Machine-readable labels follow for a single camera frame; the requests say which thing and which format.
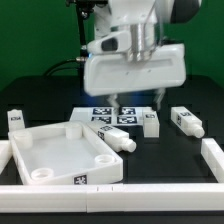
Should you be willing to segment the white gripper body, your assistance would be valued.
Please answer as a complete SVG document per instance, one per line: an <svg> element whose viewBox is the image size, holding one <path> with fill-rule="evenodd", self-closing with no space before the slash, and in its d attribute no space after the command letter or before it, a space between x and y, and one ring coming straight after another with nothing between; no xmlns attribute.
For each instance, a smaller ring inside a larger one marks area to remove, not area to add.
<svg viewBox="0 0 224 224"><path fill-rule="evenodd" d="M184 45L158 47L146 61L128 62L121 54L91 56L84 69L90 96L180 86L186 79Z"/></svg>

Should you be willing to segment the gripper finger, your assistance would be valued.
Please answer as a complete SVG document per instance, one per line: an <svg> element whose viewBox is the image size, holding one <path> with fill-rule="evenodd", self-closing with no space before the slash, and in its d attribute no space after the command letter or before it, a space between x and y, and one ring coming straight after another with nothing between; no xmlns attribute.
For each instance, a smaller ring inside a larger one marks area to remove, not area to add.
<svg viewBox="0 0 224 224"><path fill-rule="evenodd" d="M111 94L108 96L107 98L108 103L110 104L111 107L113 107L114 109L118 110L120 105L117 102L117 95L116 94Z"/></svg>
<svg viewBox="0 0 224 224"><path fill-rule="evenodd" d="M163 100L165 92L166 92L165 88L159 88L155 91L155 98L153 100L153 106L152 106L152 108L154 110L160 110L161 109L161 102Z"/></svg>

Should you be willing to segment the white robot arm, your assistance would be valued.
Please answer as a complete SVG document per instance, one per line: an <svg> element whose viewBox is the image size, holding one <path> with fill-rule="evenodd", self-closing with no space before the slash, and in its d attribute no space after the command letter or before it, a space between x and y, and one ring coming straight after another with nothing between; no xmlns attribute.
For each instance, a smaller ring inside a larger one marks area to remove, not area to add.
<svg viewBox="0 0 224 224"><path fill-rule="evenodd" d="M185 47L164 39L163 26L186 23L202 0L108 0L94 7L95 39L87 45L84 89L106 95L119 110L120 93L154 90L159 104L168 87L186 79Z"/></svg>

